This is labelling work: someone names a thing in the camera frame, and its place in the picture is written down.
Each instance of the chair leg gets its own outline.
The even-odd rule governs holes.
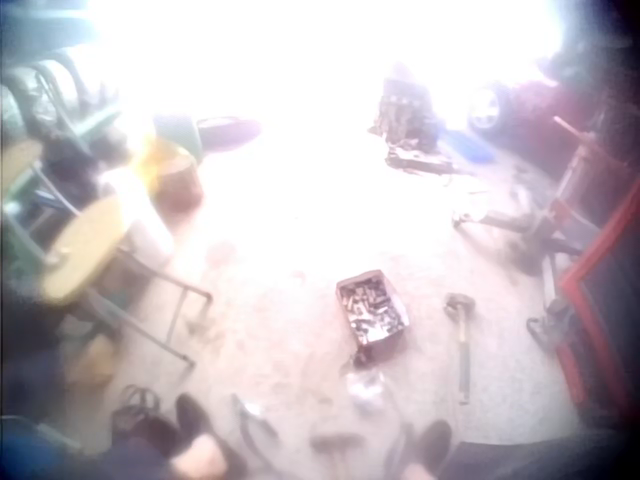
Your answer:
[[[213,302],[213,295],[211,295],[211,293],[207,292],[206,290],[202,290],[201,288],[196,287],[195,285],[191,285],[189,283],[183,282],[182,280],[180,280],[179,278],[174,277],[173,275],[169,275],[167,273],[164,273],[161,270],[158,270],[156,268],[153,268],[149,265],[147,265],[146,263],[144,263],[142,260],[140,260],[138,257],[136,257],[133,253],[121,248],[120,253],[122,253],[123,255],[126,255],[129,259],[133,260],[137,265],[139,265],[140,267],[142,267],[143,270],[146,270],[147,273],[154,275],[158,278],[161,278],[169,283],[173,283],[174,285],[177,285],[185,290],[190,290],[194,293],[197,293],[198,295],[202,295],[205,300],[210,303]]]
[[[200,313],[202,317],[204,317],[207,310],[213,303],[213,295],[211,295],[211,293],[207,292],[206,290],[202,290],[201,288],[198,288],[195,285],[191,285],[189,283],[183,282],[182,280],[174,277],[173,275],[168,275],[162,272],[161,270],[158,270],[156,268],[153,268],[147,265],[145,262],[140,260],[132,252],[126,250],[125,248],[121,247],[119,249],[119,253],[121,253],[122,255],[125,255],[130,260],[133,260],[138,266],[140,266],[143,270],[145,270],[147,274],[161,278],[169,283],[173,283],[174,285],[177,285],[178,287],[180,287],[180,289],[182,290],[180,292],[180,298],[178,300],[176,309],[173,313],[173,317],[171,318],[171,324],[169,325],[169,331],[167,333],[167,339],[166,339],[167,344],[171,342],[171,337],[173,336],[173,330],[175,329],[176,322],[178,321],[178,316],[180,314],[180,310],[182,309],[182,305],[187,297],[187,292],[191,291],[204,297],[205,303]]]
[[[107,300],[98,292],[96,292],[93,288],[89,288],[87,290],[87,296],[88,296],[89,302],[91,302],[96,312],[99,313],[100,315],[107,316],[107,313],[105,313],[105,311],[110,312],[112,315],[117,316],[125,326],[131,328],[141,336],[145,337],[150,342],[155,343],[158,347],[162,348],[165,352],[170,353],[176,358],[179,358],[180,360],[185,362],[187,365],[189,365],[189,367],[195,366],[196,362],[191,357],[171,348],[169,345],[167,345],[166,342],[163,342],[162,340],[158,340],[155,336],[151,335],[145,329],[140,327],[138,325],[139,321],[135,317],[129,315],[127,312],[125,312],[118,306],[111,303],[109,300]]]

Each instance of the black shoe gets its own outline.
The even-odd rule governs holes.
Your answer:
[[[436,474],[451,448],[451,426],[444,420],[436,420],[416,442],[417,460],[432,474]]]
[[[204,408],[191,395],[183,393],[176,399],[176,418],[183,435],[184,444],[191,443],[199,435],[211,435],[227,461],[229,469],[225,479],[237,480],[247,475],[247,462],[214,430]]]
[[[187,393],[176,399],[176,419],[187,442],[192,442],[204,433],[213,434],[213,424],[204,408]]]

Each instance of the white container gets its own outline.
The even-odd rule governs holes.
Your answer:
[[[100,176],[100,193],[115,193],[130,223],[129,240],[137,258],[153,268],[162,268],[174,250],[173,236],[154,208],[144,184],[126,167]]]

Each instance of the red car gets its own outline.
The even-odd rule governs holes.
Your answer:
[[[561,70],[551,78],[551,63],[531,65],[492,81],[471,95],[470,126],[492,138],[509,136],[527,144],[552,146],[567,136],[553,122],[559,116],[584,130],[594,118],[600,95],[578,72]]]

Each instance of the garage floor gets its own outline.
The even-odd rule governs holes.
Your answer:
[[[172,411],[183,391],[206,406],[224,437],[244,450],[230,395],[263,408],[282,444],[268,445],[280,465],[305,479],[326,478],[324,459],[308,446],[315,428],[367,436],[351,457],[354,478],[381,471],[398,422],[387,407],[363,417],[346,390],[343,366],[355,345],[335,297],[335,284],[382,269],[409,312],[406,345],[381,364],[404,416],[418,428],[436,418],[456,438],[487,443],[542,440],[576,430],[562,372],[527,334],[541,313],[541,280],[511,266],[507,232],[450,223],[463,180],[410,175],[387,167],[380,139],[361,130],[267,130],[238,150],[210,155],[201,166],[206,198],[173,222],[177,249],[167,269],[210,290],[187,302],[173,345],[197,360],[184,364],[127,332],[120,368],[106,392],[76,395],[70,432],[92,451],[109,442],[108,415],[129,383],[153,388]],[[476,166],[490,203],[512,209],[516,165],[504,152]],[[442,311],[447,292],[472,295],[471,404],[457,404],[456,329]],[[152,283],[138,306],[144,326],[163,336],[179,291]]]

